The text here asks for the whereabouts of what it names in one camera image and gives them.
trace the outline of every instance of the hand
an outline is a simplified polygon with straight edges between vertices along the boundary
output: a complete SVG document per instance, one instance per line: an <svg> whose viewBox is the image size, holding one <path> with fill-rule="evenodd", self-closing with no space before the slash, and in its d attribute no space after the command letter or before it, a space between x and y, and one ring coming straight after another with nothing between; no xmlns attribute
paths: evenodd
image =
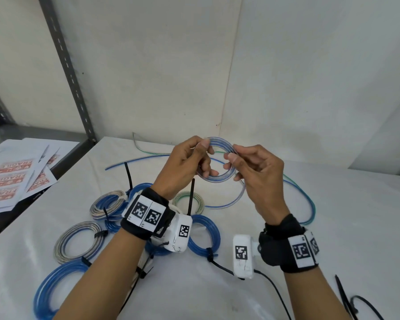
<svg viewBox="0 0 400 320"><path fill-rule="evenodd" d="M191 182L199 166L203 177L218 176L218 171L210 167L207 153L214 154L214 150L209 144L209 139L194 136L175 146L151 188L165 199L171 200Z"/></svg>
<svg viewBox="0 0 400 320"><path fill-rule="evenodd" d="M229 162L224 168L233 165L238 170L234 180L244 178L247 195L256 210L268 224L279 225L290 213L283 197L283 161L261 145L234 145L234 149L239 156L225 153L224 158Z"/></svg>

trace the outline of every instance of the table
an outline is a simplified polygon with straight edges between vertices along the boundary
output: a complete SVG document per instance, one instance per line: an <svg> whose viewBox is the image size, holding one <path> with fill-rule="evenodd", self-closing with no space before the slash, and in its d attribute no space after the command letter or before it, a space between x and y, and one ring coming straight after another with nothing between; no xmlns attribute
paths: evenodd
<svg viewBox="0 0 400 320"><path fill-rule="evenodd" d="M69 170L86 152L92 148L93 144L87 139L86 134L69 131L44 129L35 127L18 126L5 124L0 126L0 144L6 139L24 138L45 138L79 142L61 161L52 167L51 172L58 180ZM18 216L21 215L42 192L36 193L29 198L18 202L9 212L0 213L0 232L10 225Z"/></svg>
<svg viewBox="0 0 400 320"><path fill-rule="evenodd" d="M160 152L172 148L139 145ZM101 194L128 189L123 166L104 168L140 156L144 154L132 140L103 138L0 234L0 320L33 319L37 287L58 267L53 258L55 241L70 226L91 220L89 207ZM153 182L165 161L165 157L155 157L129 164L133 183ZM334 275L338 274L348 296L362 295L385 319L400 319L400 176L291 161L285 162L284 172L316 204L316 219L309 228L321 250L321 269L335 292ZM240 185L197 179L195 191L206 204L217 205L235 198ZM293 214L307 219L309 206L304 197L291 186L285 185L284 191ZM221 233L215 260L231 269L232 237L239 233L257 237L263 221L246 194L230 208L205 210L204 215ZM81 232L70 241L69 253L82 253L92 238L89 231ZM192 238L203 247L210 245L201 228L192 230ZM256 268L275 281L289 305L280 269L256 261ZM52 307L59 307L80 277L72 274L63 280L52 296ZM362 302L357 306L362 320L376 319ZM274 289L261 276L238 280L187 249L154 259L153 270L139 282L119 316L129 318L286 319L286 315Z"/></svg>

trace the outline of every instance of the white tablecloth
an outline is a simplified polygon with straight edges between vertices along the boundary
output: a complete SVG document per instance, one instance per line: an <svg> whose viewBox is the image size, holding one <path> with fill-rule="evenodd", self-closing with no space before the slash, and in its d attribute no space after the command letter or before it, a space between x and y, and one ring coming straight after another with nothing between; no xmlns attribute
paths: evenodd
<svg viewBox="0 0 400 320"><path fill-rule="evenodd" d="M145 142L139 145L152 151L169 152L172 148ZM56 240L70 226L91 220L89 207L100 195L128 189L124 166L109 171L104 168L140 156L144 154L131 140L103 138L0 234L0 320L34 318L34 294L59 266L53 258ZM134 185L153 182L165 161L162 157L131 163ZM334 274L338 274L348 296L362 295L385 319L400 320L400 176L299 162L286 162L284 171L316 204L317 216L309 228L319 244L320 266L332 288L337 292ZM307 201L294 188L285 185L284 189L293 214L299 220L307 219ZM195 191L206 204L219 205L233 200L240 184L212 184L197 178ZM257 238L263 221L247 194L228 209L206 209L204 215L221 233L216 261L232 269L232 237L244 233ZM205 230L193 229L192 237L203 247L210 245ZM69 253L82 253L91 243L92 233L81 232L70 241ZM264 264L260 258L256 268L275 281L289 306L280 269ZM52 307L59 307L80 276L72 274L59 284ZM362 302L357 306L362 320L376 319ZM274 289L261 276L238 280L187 249L181 254L156 257L154 269L139 282L119 317L206 318L286 319L286 315Z"/></svg>

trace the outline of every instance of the forearm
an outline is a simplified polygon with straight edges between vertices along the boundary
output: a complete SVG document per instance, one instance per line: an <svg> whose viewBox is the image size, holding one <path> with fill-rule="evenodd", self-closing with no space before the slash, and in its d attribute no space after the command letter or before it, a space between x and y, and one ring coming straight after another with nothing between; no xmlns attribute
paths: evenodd
<svg viewBox="0 0 400 320"><path fill-rule="evenodd" d="M67 296L54 320L117 318L144 245L145 241L119 230Z"/></svg>
<svg viewBox="0 0 400 320"><path fill-rule="evenodd" d="M351 320L318 267L284 277L296 320Z"/></svg>

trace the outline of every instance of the fingernail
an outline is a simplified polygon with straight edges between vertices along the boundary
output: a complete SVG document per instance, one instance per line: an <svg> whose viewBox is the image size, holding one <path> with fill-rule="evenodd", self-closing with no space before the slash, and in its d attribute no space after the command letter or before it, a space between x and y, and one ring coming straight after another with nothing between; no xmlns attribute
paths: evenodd
<svg viewBox="0 0 400 320"><path fill-rule="evenodd" d="M234 161L237 159L237 155L234 153L229 153L228 154L228 160L232 163L234 163Z"/></svg>
<svg viewBox="0 0 400 320"><path fill-rule="evenodd" d="M210 140L208 138L205 138L201 142L199 142L199 144L205 148L209 148L209 143L210 143Z"/></svg>

